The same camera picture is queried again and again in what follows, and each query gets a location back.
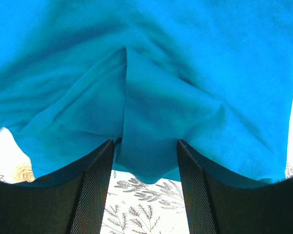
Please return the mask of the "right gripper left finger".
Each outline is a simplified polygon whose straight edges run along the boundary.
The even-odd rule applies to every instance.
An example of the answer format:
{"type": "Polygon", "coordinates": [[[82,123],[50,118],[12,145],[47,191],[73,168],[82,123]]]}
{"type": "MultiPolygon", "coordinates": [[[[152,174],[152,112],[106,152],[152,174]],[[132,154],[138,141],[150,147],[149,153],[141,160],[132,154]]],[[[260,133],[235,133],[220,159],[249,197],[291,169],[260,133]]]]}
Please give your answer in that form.
{"type": "Polygon", "coordinates": [[[98,234],[113,156],[108,140],[33,182],[0,182],[0,234],[98,234]]]}

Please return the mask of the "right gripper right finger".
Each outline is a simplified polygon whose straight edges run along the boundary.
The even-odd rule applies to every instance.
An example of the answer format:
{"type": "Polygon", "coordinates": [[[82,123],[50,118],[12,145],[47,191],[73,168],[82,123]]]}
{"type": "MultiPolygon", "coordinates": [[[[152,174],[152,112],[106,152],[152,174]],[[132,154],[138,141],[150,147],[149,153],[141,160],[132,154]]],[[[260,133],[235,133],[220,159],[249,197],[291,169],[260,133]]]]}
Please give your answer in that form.
{"type": "Polygon", "coordinates": [[[293,177],[253,180],[177,143],[191,234],[293,234],[293,177]]]}

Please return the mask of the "teal blue t shirt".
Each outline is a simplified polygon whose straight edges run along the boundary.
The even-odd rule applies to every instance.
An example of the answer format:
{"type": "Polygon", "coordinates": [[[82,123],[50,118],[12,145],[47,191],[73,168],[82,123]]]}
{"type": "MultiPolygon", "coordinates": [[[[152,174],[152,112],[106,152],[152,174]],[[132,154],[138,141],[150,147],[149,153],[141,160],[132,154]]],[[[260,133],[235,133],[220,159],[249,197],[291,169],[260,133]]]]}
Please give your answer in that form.
{"type": "Polygon", "coordinates": [[[293,0],[0,0],[0,128],[35,177],[116,144],[114,170],[180,180],[176,144],[284,178],[293,0]]]}

